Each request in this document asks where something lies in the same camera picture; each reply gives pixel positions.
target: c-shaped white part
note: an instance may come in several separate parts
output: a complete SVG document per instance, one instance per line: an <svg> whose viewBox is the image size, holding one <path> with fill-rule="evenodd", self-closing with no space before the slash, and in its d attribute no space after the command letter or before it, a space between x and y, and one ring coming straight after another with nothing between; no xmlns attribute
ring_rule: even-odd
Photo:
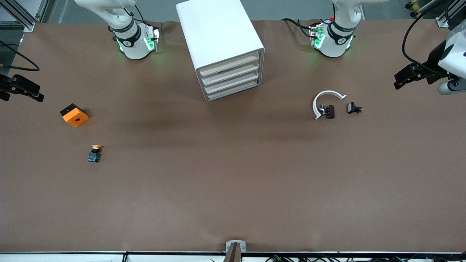
<svg viewBox="0 0 466 262"><path fill-rule="evenodd" d="M312 103L312 110L314 110L316 120L319 119L319 117L322 116L322 114L319 112L319 109L317 108L317 99L322 95L333 95L333 96L336 96L337 98L339 98L340 100L343 100L343 98L346 97L346 95L342 96L340 93L338 93L336 91L332 91L332 90L326 90L326 91L322 91L322 92L318 93L317 96L315 96L315 98L314 98L314 102Z"/></svg>

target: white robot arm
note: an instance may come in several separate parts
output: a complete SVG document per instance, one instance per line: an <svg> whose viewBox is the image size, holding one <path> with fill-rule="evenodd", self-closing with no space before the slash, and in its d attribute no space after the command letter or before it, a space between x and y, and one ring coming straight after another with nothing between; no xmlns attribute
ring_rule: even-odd
<svg viewBox="0 0 466 262"><path fill-rule="evenodd" d="M439 85L441 95L466 92L466 20L449 33L438 65L458 77Z"/></svg>
<svg viewBox="0 0 466 262"><path fill-rule="evenodd" d="M426 79L428 84L448 78L438 87L441 95L466 92L466 20L450 32L447 39L434 48L427 61L411 63L395 74L395 89L413 81Z"/></svg>
<svg viewBox="0 0 466 262"><path fill-rule="evenodd" d="M126 8L137 0L75 0L79 6L104 19L115 34L120 50L130 59L141 59L156 51L159 29L135 21Z"/></svg>
<svg viewBox="0 0 466 262"><path fill-rule="evenodd" d="M360 5L389 0L331 0L335 8L332 21L326 20L310 29L311 45L328 57L339 57L350 47L353 33L362 18Z"/></svg>

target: orange cube with hole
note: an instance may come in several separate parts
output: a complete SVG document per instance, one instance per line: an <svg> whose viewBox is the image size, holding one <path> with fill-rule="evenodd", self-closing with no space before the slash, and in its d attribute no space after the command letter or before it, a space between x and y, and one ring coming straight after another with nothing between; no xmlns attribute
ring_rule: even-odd
<svg viewBox="0 0 466 262"><path fill-rule="evenodd" d="M78 127L89 120L88 115L86 115L86 113L84 113L81 108L77 107L73 103L60 111L60 114L62 115L63 119L65 119L66 123L74 127Z"/></svg>

